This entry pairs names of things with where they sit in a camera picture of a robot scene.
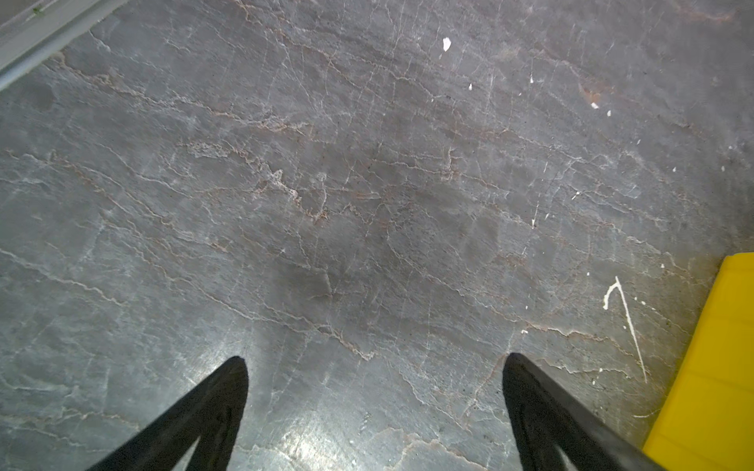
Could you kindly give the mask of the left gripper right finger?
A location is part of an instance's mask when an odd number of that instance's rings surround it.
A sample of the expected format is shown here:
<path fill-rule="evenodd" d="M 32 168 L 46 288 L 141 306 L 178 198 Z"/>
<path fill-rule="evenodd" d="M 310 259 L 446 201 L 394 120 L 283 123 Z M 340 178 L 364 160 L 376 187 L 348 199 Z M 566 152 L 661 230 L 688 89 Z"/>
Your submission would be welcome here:
<path fill-rule="evenodd" d="M 661 470 L 525 355 L 508 355 L 505 404 L 524 470 Z"/>

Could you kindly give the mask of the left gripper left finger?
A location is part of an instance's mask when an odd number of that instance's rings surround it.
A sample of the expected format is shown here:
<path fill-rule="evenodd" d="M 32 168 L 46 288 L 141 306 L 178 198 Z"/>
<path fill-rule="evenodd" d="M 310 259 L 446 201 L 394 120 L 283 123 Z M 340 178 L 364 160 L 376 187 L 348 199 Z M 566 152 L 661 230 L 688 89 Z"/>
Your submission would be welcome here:
<path fill-rule="evenodd" d="M 225 470 L 248 391 L 247 365 L 233 356 L 92 469 L 171 470 L 192 449 L 188 470 Z"/>

